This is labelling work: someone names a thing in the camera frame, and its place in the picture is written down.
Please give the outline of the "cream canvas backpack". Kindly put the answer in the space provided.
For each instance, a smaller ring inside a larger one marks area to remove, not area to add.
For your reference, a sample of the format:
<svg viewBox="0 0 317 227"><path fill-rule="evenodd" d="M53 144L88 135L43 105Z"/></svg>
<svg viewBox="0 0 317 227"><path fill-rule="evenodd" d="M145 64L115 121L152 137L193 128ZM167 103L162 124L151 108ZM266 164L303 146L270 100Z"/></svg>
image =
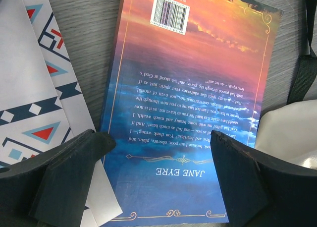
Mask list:
<svg viewBox="0 0 317 227"><path fill-rule="evenodd" d="M317 56L312 47L317 0L305 0L305 40L309 51L301 55L287 104L267 112L260 120L255 149L283 161L317 168L317 102L304 97L317 78Z"/></svg>

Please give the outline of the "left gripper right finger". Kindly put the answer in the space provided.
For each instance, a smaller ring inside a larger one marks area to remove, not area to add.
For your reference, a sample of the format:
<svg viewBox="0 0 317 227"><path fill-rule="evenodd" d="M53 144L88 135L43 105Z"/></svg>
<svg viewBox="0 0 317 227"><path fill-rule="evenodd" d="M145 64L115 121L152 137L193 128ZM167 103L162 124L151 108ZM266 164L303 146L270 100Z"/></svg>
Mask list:
<svg viewBox="0 0 317 227"><path fill-rule="evenodd" d="M315 227L317 171L211 133L211 153L232 227Z"/></svg>

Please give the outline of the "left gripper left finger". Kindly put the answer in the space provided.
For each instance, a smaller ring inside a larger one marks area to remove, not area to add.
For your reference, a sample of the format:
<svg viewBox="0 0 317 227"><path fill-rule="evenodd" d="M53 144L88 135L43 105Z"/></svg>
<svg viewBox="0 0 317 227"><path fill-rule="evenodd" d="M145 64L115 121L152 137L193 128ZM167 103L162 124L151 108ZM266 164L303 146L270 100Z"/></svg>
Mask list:
<svg viewBox="0 0 317 227"><path fill-rule="evenodd" d="M2 227L78 227L96 162L115 140L91 129L0 170Z"/></svg>

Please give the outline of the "blue sunset paperback book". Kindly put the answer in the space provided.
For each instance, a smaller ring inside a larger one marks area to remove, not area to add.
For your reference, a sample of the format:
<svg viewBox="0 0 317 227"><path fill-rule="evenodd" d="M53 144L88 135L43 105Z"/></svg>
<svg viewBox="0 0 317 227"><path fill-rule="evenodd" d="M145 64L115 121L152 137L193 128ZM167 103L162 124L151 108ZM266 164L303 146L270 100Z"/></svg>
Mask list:
<svg viewBox="0 0 317 227"><path fill-rule="evenodd" d="M109 227L226 223L211 132L254 147L283 12L255 0L121 0L101 131Z"/></svg>

